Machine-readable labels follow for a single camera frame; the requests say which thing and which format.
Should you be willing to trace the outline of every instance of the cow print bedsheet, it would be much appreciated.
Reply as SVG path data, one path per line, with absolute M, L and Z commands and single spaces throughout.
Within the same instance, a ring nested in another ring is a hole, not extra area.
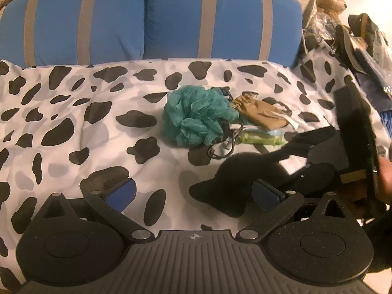
M 234 97 L 258 92 L 296 122 L 297 132 L 332 124 L 332 93 L 352 81 L 327 44 L 290 70 L 259 61 L 168 60 L 22 70 L 0 62 L 0 288 L 24 281 L 15 248 L 31 218 L 53 192 L 78 198 L 125 179 L 137 183 L 124 214 L 155 234 L 160 229 L 231 229 L 254 218 L 232 219 L 189 196 L 188 188 L 214 176 L 221 161 L 203 147 L 176 148 L 161 137 L 166 94 L 181 85 L 229 86 Z M 378 151 L 390 139 L 377 112 Z M 283 129 L 290 140 L 296 131 Z M 274 147 L 238 145 L 235 152 Z M 303 159 L 282 162 L 294 172 Z

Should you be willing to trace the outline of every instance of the teddy bear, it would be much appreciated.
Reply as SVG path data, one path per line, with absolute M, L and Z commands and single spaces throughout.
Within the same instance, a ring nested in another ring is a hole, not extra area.
M 340 23 L 339 15 L 347 9 L 344 0 L 316 0 L 317 12 L 328 14 L 337 23 Z

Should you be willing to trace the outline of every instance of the ribbed black surface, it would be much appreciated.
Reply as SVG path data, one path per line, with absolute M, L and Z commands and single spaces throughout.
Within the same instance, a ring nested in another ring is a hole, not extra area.
M 17 293 L 375 294 L 360 281 L 339 287 L 294 281 L 272 267 L 257 245 L 239 243 L 229 231 L 163 231 L 152 243 L 132 246 L 123 262 L 97 281 L 67 288 L 30 282 Z

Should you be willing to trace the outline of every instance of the green packet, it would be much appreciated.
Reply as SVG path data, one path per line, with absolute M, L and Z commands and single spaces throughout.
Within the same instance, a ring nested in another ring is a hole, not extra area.
M 262 144 L 278 146 L 283 145 L 283 136 L 272 136 L 263 132 L 242 131 L 240 134 L 240 141 L 244 144 Z

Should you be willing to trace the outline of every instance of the crosshair logo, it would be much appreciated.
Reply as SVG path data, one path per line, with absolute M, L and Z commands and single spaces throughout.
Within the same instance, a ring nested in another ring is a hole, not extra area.
M 197 239 L 201 238 L 201 236 L 198 235 L 198 234 L 196 234 L 196 233 L 190 235 L 189 237 L 190 237 L 193 241 L 196 241 Z

